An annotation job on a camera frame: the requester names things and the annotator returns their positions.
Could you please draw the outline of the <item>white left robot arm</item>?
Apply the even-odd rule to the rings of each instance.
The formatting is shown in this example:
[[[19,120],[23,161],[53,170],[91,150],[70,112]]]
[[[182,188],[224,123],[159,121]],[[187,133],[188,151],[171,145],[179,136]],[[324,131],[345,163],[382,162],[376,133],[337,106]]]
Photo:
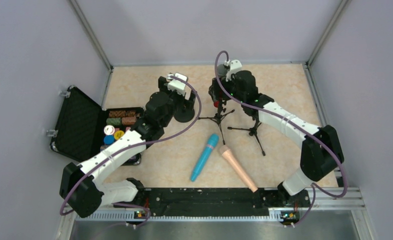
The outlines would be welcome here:
[[[139,190],[131,180],[115,183],[105,180],[133,156],[165,141],[162,136],[174,115],[187,106],[192,108],[200,98],[188,80],[181,73],[159,77],[159,90],[150,96],[143,115],[123,136],[90,159],[64,167],[59,191],[63,198],[60,215],[68,215],[64,209],[69,206],[72,212],[86,218],[100,207],[134,200]],[[191,87],[188,99],[186,87]]]

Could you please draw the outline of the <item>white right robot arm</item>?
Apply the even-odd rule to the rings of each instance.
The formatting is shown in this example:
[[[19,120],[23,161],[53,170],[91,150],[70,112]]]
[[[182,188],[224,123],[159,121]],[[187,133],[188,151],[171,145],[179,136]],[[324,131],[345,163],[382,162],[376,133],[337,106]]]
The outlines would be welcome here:
[[[243,70],[240,63],[232,61],[216,66],[209,94],[213,101],[235,101],[257,125],[275,128],[301,149],[299,167],[278,185],[285,196],[299,194],[342,166],[344,156],[336,129],[306,122],[260,93],[255,77],[249,70]]]

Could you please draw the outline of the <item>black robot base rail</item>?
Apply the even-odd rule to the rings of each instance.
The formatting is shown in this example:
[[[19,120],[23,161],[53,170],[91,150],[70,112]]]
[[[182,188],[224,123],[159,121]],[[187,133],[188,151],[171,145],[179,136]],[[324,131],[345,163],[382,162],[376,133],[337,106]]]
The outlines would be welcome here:
[[[144,187],[137,184],[138,192],[129,201],[117,200],[116,208],[126,205],[140,211],[148,209],[152,217],[191,217],[191,218],[239,218],[268,217],[274,208],[285,208],[295,213],[310,206],[307,190],[294,196],[282,187],[259,188],[251,191],[247,187]]]

